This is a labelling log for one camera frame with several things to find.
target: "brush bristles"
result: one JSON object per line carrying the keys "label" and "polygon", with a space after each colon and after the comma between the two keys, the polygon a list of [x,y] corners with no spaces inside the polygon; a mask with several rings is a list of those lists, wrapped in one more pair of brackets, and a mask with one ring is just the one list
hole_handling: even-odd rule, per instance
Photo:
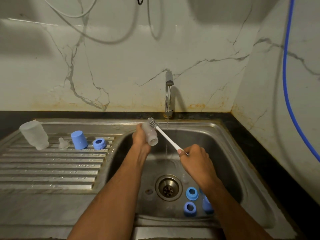
{"label": "brush bristles", "polygon": [[155,121],[155,119],[152,118],[152,117],[149,118],[148,121],[149,121],[150,126],[151,126],[153,129],[155,129],[157,126],[159,126],[159,123],[158,123],[157,121]]}

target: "person's left hand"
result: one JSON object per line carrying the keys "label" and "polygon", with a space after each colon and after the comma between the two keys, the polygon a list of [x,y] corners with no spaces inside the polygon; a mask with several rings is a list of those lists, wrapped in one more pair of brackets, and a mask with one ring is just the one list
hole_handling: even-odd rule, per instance
{"label": "person's left hand", "polygon": [[136,131],[132,135],[132,146],[137,146],[141,152],[147,156],[151,151],[151,146],[146,142],[146,133],[142,129],[142,124],[138,124]]}

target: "faucet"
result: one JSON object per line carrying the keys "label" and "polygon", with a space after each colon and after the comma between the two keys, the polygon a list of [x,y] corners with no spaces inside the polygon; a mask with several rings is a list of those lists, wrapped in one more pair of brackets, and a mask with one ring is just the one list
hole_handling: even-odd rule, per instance
{"label": "faucet", "polygon": [[174,84],[174,78],[172,72],[167,71],[165,73],[165,104],[164,104],[164,117],[172,117],[172,103],[171,103],[171,87]]}

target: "black cable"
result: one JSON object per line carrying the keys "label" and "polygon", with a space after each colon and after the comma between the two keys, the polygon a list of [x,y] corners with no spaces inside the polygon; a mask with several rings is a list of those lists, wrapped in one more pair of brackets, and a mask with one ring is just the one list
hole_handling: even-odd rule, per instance
{"label": "black cable", "polygon": [[143,3],[143,0],[141,0],[141,2],[138,0],[138,4],[139,4],[139,6],[141,6],[141,5],[142,5],[142,3]]}

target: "white cable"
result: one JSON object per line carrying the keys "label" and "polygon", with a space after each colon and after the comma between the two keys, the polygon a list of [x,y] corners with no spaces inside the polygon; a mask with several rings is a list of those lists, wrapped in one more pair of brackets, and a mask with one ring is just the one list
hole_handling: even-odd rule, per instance
{"label": "white cable", "polygon": [[65,13],[59,11],[58,9],[56,9],[55,7],[53,7],[47,0],[44,0],[44,1],[45,1],[54,11],[62,14],[63,16],[66,16],[66,17],[72,18],[72,19],[78,19],[78,18],[81,18],[81,17],[85,16],[86,14],[88,14],[88,13],[91,11],[91,9],[94,7],[94,4],[96,4],[96,1],[97,1],[97,0],[94,0],[94,1],[92,2],[91,6],[89,7],[88,10],[86,10],[84,13],[81,13],[80,15],[76,15],[76,16],[71,16],[71,15],[65,14]]}

